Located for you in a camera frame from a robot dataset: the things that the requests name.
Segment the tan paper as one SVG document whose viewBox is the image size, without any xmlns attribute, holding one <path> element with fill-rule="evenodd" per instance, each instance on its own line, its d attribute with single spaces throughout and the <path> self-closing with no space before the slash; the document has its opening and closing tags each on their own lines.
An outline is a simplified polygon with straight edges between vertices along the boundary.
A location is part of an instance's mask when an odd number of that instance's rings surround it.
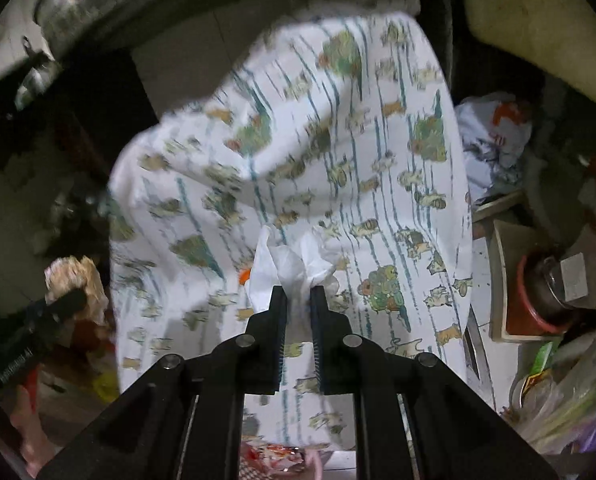
<svg viewBox="0 0 596 480">
<path fill-rule="evenodd" d="M 105 294 L 100 274 L 93 260 L 87 256 L 78 259 L 74 256 L 58 258 L 44 270 L 46 286 L 45 300 L 48 304 L 63 298 L 73 290 L 80 289 L 85 294 L 85 306 L 74 318 L 104 326 L 108 298 Z"/>
</svg>

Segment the white cat-print tablecloth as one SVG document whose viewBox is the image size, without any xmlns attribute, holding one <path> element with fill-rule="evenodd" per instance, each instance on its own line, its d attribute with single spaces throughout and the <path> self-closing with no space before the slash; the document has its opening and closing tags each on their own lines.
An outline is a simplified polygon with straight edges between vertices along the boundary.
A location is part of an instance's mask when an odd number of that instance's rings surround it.
<svg viewBox="0 0 596 480">
<path fill-rule="evenodd" d="M 399 11 L 277 25 L 209 99 L 138 134 L 108 184 L 120 386 L 161 356 L 240 334 L 260 231 L 316 229 L 337 255 L 328 306 L 396 356 L 463 374 L 472 218 L 458 124 L 432 46 Z M 352 402 L 322 396 L 309 310 L 289 315 L 281 387 L 248 396 L 246 438 L 354 445 Z"/>
</svg>

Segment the white tissue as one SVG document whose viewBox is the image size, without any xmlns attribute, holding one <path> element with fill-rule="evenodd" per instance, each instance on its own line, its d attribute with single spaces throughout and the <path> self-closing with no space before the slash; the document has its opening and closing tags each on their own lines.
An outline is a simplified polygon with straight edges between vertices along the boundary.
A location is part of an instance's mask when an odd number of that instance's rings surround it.
<svg viewBox="0 0 596 480">
<path fill-rule="evenodd" d="M 250 306 L 255 313 L 268 310 L 273 289 L 280 286 L 287 297 L 290 316 L 303 318 L 308 314 L 313 287 L 323 286 L 333 295 L 339 292 L 340 285 L 334 277 L 336 258 L 316 229 L 307 230 L 295 243 L 284 245 L 277 229 L 264 226 L 245 285 Z"/>
</svg>

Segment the pink perforated trash basket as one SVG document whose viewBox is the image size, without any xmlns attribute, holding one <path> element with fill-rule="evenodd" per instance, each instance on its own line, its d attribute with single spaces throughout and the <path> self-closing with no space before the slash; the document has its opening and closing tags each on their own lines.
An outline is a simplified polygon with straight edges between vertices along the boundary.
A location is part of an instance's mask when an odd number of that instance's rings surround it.
<svg viewBox="0 0 596 480">
<path fill-rule="evenodd" d="M 240 445 L 240 480 L 322 479 L 319 451 L 280 444 L 243 442 Z"/>
</svg>

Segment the red round container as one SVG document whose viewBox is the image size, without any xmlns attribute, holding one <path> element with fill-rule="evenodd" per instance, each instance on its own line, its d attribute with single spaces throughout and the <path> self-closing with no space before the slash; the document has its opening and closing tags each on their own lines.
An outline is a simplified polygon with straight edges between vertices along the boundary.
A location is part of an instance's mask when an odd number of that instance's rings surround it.
<svg viewBox="0 0 596 480">
<path fill-rule="evenodd" d="M 548 280 L 555 263 L 552 255 L 539 248 L 520 258 L 508 288 L 505 328 L 510 335 L 560 336 L 574 322 L 574 310 L 557 299 Z"/>
</svg>

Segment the white red plastic bag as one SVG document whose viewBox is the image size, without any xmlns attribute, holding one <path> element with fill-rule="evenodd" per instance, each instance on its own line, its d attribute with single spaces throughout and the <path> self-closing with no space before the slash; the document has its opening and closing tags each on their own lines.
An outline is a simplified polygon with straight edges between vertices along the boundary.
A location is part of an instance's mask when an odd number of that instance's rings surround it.
<svg viewBox="0 0 596 480">
<path fill-rule="evenodd" d="M 528 112 L 507 93 L 467 98 L 455 107 L 470 198 L 479 206 L 522 187 L 522 154 L 530 140 Z"/>
</svg>

